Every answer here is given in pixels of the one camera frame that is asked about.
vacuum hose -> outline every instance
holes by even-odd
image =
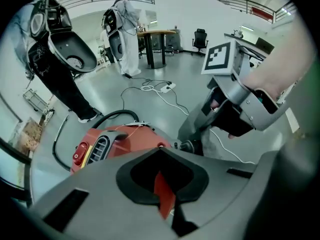
[[[137,114],[131,110],[127,110],[127,109],[121,109],[121,110],[117,110],[117,111],[114,111],[114,112],[111,112],[105,116],[103,116],[98,122],[96,122],[91,128],[94,128],[94,129],[97,129],[105,120],[107,120],[108,118],[114,116],[114,115],[119,115],[119,114],[128,114],[128,115],[131,115],[133,117],[133,119],[137,122],[139,122],[139,117],[137,116]],[[55,136],[55,139],[54,139],[54,142],[53,142],[53,145],[52,145],[52,155],[54,157],[54,159],[56,160],[56,162],[61,165],[64,169],[66,169],[67,171],[70,172],[71,170],[71,167],[66,165],[63,161],[60,160],[60,158],[57,156],[57,153],[56,153],[56,144],[57,144],[57,140],[59,138],[59,135],[61,133],[61,130],[64,126],[64,124],[66,123],[66,121],[68,120],[68,116],[67,115],[65,117],[65,119],[63,120],[56,136]]]

vacuum vent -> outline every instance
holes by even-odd
[[[95,143],[86,164],[89,165],[93,162],[105,159],[109,145],[109,138],[107,136],[101,136]]]

red vacuum cleaner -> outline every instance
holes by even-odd
[[[133,123],[126,125],[115,125],[105,129],[97,129],[105,120],[112,116],[128,114],[134,119]],[[72,156],[72,166],[68,167],[64,164],[56,154],[56,142],[60,135],[63,125],[68,120],[68,116],[62,122],[58,134],[54,140],[52,154],[56,161],[71,175],[81,170],[87,165],[115,157],[124,156],[126,154],[149,150],[153,148],[171,148],[172,145],[155,133],[155,129],[148,126],[147,123],[139,122],[136,113],[131,110],[117,110],[106,116],[103,116],[96,122],[91,129],[85,134]],[[167,184],[165,178],[159,172],[154,181],[154,194],[159,196],[159,211],[164,219],[166,219],[174,207],[176,196]]]

computer monitor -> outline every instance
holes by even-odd
[[[270,54],[275,48],[271,43],[268,43],[266,40],[263,40],[260,37],[256,41],[255,46],[267,54]]]

ceiling light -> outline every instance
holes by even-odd
[[[254,31],[252,28],[246,27],[246,26],[241,26],[241,28],[244,28],[246,30]]]
[[[285,12],[285,13],[288,14],[289,16],[291,15],[291,13],[288,12],[285,8],[282,8],[281,11]]]

